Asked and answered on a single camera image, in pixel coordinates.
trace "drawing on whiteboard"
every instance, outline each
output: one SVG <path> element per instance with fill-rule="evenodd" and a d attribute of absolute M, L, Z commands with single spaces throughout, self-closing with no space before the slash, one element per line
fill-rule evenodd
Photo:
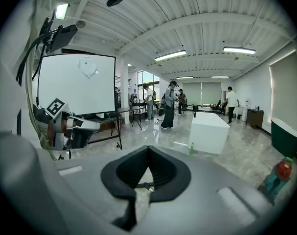
<path fill-rule="evenodd" d="M 93 76 L 95 73 L 98 74 L 97 65 L 90 57 L 81 58 L 77 65 L 81 72 L 88 78 Z"/>

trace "person in white shirt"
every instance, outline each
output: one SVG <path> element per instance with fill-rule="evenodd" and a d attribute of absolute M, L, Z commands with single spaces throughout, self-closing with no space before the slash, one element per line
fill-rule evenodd
<path fill-rule="evenodd" d="M 147 119 L 145 121 L 152 121 L 154 120 L 154 101 L 153 101 L 153 90 L 148 87 L 147 84 L 143 85 L 143 88 L 147 91 Z"/>
<path fill-rule="evenodd" d="M 233 111 L 236 107 L 236 101 L 238 105 L 240 105 L 240 103 L 236 97 L 236 93 L 232 90 L 231 86 L 228 87 L 228 91 L 229 93 L 227 94 L 224 104 L 228 103 L 228 124 L 230 124 L 232 123 Z"/>

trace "sleeve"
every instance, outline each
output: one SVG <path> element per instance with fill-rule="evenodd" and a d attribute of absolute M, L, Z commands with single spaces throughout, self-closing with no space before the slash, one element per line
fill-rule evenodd
<path fill-rule="evenodd" d="M 165 97 L 165 99 L 170 100 L 170 101 L 174 101 L 174 98 L 171 96 L 171 89 L 170 88 L 168 88 L 166 90 L 166 97 Z"/>

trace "white shirt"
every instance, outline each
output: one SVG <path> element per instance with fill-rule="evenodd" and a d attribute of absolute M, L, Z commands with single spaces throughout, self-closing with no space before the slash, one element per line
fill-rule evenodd
<path fill-rule="evenodd" d="M 148 89 L 147 90 L 147 97 L 149 97 L 148 100 L 147 100 L 147 102 L 153 100 L 153 90 L 152 89 Z"/>
<path fill-rule="evenodd" d="M 236 106 L 236 93 L 234 91 L 230 91 L 227 94 L 227 99 L 228 99 L 228 106 L 229 107 L 235 107 Z"/>

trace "white cube pedestal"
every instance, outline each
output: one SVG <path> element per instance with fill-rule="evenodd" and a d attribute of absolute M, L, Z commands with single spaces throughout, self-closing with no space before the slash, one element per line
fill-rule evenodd
<path fill-rule="evenodd" d="M 230 126 L 215 113 L 196 112 L 193 118 L 188 147 L 194 150 L 221 154 Z"/>

